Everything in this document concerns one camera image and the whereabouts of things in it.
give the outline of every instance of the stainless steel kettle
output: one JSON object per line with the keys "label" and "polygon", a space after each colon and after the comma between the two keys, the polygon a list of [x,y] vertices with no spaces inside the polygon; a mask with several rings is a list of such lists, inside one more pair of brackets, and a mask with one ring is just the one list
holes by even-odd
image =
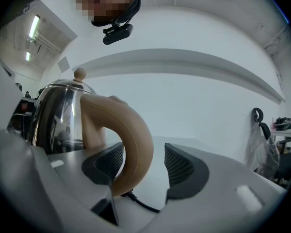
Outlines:
{"label": "stainless steel kettle", "polygon": [[146,175],[153,158],[152,135],[141,116],[116,96],[104,97],[83,82],[82,68],[73,80],[57,80],[45,87],[32,113],[28,140],[46,154],[67,153],[106,145],[105,128],[121,138],[126,158],[113,180],[118,196],[133,189]]}
{"label": "stainless steel kettle", "polygon": [[84,149],[80,98],[96,94],[83,83],[85,76],[79,68],[73,80],[57,80],[45,87],[32,113],[30,144],[42,147],[47,154]]}

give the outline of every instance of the chair armrest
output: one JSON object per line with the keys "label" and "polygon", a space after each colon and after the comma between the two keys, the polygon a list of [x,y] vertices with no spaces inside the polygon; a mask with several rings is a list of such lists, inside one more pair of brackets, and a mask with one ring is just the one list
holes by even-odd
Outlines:
{"label": "chair armrest", "polygon": [[286,139],[280,141],[280,144],[291,142],[291,137],[286,137]]}

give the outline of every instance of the kettle lid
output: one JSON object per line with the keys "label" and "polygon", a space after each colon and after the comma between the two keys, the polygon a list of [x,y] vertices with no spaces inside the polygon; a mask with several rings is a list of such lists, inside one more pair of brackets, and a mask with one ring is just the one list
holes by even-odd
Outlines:
{"label": "kettle lid", "polygon": [[78,68],[74,71],[74,79],[68,80],[56,80],[52,82],[50,85],[58,85],[69,87],[72,89],[83,90],[85,92],[89,92],[92,94],[96,94],[96,92],[87,84],[83,82],[83,79],[86,77],[86,71],[83,68]]}

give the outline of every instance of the kettle lid knob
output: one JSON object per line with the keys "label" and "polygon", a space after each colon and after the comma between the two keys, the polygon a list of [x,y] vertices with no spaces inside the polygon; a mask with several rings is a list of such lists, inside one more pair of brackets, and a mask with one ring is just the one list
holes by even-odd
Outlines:
{"label": "kettle lid knob", "polygon": [[82,82],[86,77],[86,71],[83,68],[78,68],[74,71],[74,81]]}

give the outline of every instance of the plastic bag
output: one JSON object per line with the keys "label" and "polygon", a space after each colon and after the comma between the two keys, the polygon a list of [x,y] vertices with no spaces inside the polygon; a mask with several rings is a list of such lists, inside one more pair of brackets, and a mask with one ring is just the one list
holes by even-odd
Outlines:
{"label": "plastic bag", "polygon": [[258,123],[254,123],[246,148],[246,165],[252,171],[271,180],[279,167],[279,151],[270,137],[262,136]]}

